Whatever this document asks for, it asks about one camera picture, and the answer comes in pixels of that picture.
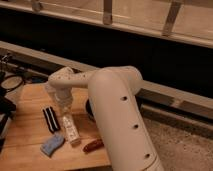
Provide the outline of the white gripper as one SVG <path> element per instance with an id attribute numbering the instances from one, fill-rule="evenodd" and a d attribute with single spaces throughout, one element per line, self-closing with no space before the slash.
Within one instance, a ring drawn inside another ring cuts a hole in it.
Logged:
<path id="1" fill-rule="evenodd" d="M 71 89 L 57 89 L 54 94 L 57 105 L 61 108 L 70 107 L 73 102 Z"/>

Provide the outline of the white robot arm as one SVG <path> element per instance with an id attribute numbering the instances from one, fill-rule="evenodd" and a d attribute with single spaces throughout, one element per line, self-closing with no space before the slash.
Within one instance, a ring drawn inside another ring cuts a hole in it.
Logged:
<path id="1" fill-rule="evenodd" d="M 73 87 L 88 98 L 113 171 L 164 171 L 143 122 L 135 95 L 142 75 L 133 66 L 105 67 L 75 74 L 64 67 L 48 78 L 56 99 L 67 102 Z"/>

